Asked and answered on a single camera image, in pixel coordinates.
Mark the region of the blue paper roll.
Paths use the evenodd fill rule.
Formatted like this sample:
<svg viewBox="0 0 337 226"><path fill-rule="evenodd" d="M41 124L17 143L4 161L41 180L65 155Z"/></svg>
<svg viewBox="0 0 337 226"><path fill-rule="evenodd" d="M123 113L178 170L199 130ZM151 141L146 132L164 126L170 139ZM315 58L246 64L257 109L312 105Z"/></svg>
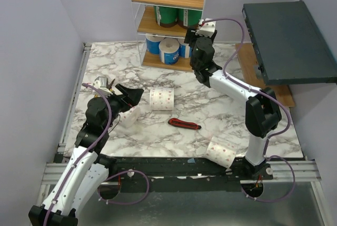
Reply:
<svg viewBox="0 0 337 226"><path fill-rule="evenodd" d="M178 42L180 44L179 55L182 58L190 58L191 57L191 48L188 44L184 43L184 39L179 38Z"/></svg>

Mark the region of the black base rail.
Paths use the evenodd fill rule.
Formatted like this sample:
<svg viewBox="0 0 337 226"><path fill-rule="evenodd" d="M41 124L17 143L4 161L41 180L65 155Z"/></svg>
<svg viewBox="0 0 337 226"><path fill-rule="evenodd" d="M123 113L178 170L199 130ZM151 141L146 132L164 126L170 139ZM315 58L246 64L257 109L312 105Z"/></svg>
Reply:
<svg viewBox="0 0 337 226"><path fill-rule="evenodd" d="M131 158L92 154L79 162L71 158L57 183L62 195L78 190L96 190L105 185L126 193L149 192L239 192L241 181L271 180L271 166L250 166L236 158L220 166L204 158Z"/></svg>

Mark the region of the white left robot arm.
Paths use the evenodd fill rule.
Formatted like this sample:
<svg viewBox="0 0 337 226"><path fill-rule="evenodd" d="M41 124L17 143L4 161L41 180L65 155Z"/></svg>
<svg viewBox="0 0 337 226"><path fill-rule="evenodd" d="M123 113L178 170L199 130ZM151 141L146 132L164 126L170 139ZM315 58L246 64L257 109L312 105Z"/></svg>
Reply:
<svg viewBox="0 0 337 226"><path fill-rule="evenodd" d="M32 225L77 225L77 217L99 185L116 177L115 161L101 155L101 150L113 121L137 106L144 92L121 84L116 88L118 94L106 96L97 90L98 96L89 100L85 123L65 170L42 204L32 206L28 213Z"/></svg>

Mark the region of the dark green metal box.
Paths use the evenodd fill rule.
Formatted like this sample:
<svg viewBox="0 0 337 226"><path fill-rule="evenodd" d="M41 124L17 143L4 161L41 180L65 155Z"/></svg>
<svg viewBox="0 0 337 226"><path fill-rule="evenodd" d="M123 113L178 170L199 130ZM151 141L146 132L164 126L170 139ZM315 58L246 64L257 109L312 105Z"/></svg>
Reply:
<svg viewBox="0 0 337 226"><path fill-rule="evenodd" d="M247 3L242 14L266 84L336 83L336 60L304 1Z"/></svg>

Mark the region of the white wire wooden shelf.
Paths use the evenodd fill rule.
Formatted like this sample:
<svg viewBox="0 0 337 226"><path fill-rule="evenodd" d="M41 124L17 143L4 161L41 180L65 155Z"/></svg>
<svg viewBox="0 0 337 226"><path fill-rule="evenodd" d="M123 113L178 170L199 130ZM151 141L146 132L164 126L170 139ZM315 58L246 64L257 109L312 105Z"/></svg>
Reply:
<svg viewBox="0 0 337 226"><path fill-rule="evenodd" d="M206 0L131 0L141 64L191 71L189 47L182 46L189 27L198 25Z"/></svg>

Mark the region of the green roll front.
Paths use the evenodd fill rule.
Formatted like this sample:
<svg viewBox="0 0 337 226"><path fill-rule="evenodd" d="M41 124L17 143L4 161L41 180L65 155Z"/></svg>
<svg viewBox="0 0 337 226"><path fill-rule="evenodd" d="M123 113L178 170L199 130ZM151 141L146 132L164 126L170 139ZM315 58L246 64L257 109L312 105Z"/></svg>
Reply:
<svg viewBox="0 0 337 226"><path fill-rule="evenodd" d="M202 17L202 11L179 8L178 25L184 29L196 28Z"/></svg>

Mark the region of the red black utility knife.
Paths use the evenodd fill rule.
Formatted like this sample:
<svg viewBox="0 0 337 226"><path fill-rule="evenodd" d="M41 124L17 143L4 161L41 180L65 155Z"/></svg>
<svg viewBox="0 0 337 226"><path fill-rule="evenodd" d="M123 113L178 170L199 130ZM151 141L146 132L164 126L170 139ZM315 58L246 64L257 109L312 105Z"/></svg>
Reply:
<svg viewBox="0 0 337 226"><path fill-rule="evenodd" d="M174 127L190 129L190 130L200 130L202 127L193 122L182 121L177 118L171 118L168 120L168 124Z"/></svg>

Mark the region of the wooden board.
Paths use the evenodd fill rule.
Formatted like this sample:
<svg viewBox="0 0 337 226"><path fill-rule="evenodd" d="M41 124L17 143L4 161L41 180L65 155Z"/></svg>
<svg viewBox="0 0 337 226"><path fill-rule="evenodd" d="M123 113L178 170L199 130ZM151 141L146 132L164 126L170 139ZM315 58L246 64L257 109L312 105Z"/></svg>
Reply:
<svg viewBox="0 0 337 226"><path fill-rule="evenodd" d="M256 87L264 89L270 87L276 95L276 99L286 107L295 107L291 91L287 85L271 85L264 81L262 65L258 64L253 45L244 43L237 54L237 59L242 69L244 81Z"/></svg>

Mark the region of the pink dotted roll front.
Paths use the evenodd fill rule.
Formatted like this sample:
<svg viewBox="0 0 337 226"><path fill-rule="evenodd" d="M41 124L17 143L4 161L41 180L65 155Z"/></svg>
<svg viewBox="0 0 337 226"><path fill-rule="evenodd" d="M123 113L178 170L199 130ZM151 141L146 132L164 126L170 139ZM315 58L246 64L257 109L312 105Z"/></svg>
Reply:
<svg viewBox="0 0 337 226"><path fill-rule="evenodd" d="M227 141L221 137L212 137L206 151L204 153L204 157L226 169L229 169L234 162L238 144L233 143L231 141Z"/></svg>

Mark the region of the green roll back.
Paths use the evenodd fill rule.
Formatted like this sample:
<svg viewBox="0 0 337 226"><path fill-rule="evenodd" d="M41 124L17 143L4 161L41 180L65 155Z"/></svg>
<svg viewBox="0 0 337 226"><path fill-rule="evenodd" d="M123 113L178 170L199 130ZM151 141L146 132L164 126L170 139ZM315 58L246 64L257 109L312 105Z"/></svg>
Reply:
<svg viewBox="0 0 337 226"><path fill-rule="evenodd" d="M178 8L154 6L156 24L165 28L173 27L177 24L178 10Z"/></svg>

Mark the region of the pink dotted roll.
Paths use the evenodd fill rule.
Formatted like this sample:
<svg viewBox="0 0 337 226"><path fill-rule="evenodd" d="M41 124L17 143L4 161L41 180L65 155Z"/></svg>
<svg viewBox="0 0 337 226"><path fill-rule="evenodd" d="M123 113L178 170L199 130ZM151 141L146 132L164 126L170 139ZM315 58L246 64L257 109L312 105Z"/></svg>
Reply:
<svg viewBox="0 0 337 226"><path fill-rule="evenodd" d="M233 143L231 141L227 141L221 137L212 137L206 151L204 153L204 157L226 169L229 169L234 162L238 144Z"/></svg>
<svg viewBox="0 0 337 226"><path fill-rule="evenodd" d="M134 106L130 110L121 113L120 125L124 128L131 127L141 115L141 109L139 106Z"/></svg>
<svg viewBox="0 0 337 226"><path fill-rule="evenodd" d="M172 111L174 109L174 89L167 87L151 88L150 109L153 111Z"/></svg>

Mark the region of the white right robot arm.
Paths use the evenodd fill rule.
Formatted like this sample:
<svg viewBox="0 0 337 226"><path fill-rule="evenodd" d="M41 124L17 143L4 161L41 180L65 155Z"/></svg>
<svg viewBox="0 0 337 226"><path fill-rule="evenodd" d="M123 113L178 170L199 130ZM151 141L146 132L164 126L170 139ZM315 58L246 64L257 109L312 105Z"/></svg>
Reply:
<svg viewBox="0 0 337 226"><path fill-rule="evenodd" d="M262 171L260 164L265 161L267 136L277 128L282 118L275 102L275 93L269 87L262 90L225 74L224 69L213 61L213 41L217 31L211 36L202 36L197 32L197 29L188 28L184 39L184 43L192 49L190 66L196 79L245 106L245 126L250 133L250 140L245 155L248 163L242 166L242 173L247 179L253 180Z"/></svg>

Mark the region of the green roll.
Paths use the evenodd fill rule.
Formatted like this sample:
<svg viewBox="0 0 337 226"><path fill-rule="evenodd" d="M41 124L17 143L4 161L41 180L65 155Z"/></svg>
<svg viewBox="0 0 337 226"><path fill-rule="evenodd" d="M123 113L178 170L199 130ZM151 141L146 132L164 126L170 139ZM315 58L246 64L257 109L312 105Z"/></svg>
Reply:
<svg viewBox="0 0 337 226"><path fill-rule="evenodd" d="M165 28L173 27L177 24L178 10L178 8L154 6L156 24Z"/></svg>
<svg viewBox="0 0 337 226"><path fill-rule="evenodd" d="M179 8L178 25L184 29L196 28L202 17L202 11Z"/></svg>

